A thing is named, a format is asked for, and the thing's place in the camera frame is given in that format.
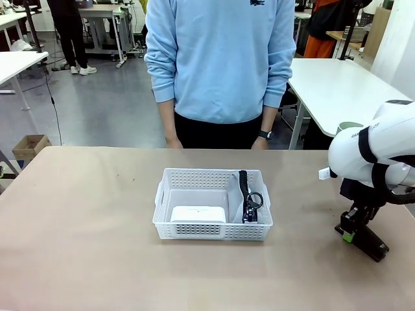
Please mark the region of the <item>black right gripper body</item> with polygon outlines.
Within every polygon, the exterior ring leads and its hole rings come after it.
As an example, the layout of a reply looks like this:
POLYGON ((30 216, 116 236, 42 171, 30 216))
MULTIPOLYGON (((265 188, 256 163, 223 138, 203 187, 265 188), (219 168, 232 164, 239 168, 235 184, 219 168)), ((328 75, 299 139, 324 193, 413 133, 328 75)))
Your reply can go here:
POLYGON ((377 191, 359 181, 344 178, 340 186, 340 195, 353 201, 353 206, 368 210, 369 218, 373 218, 386 202, 377 191))

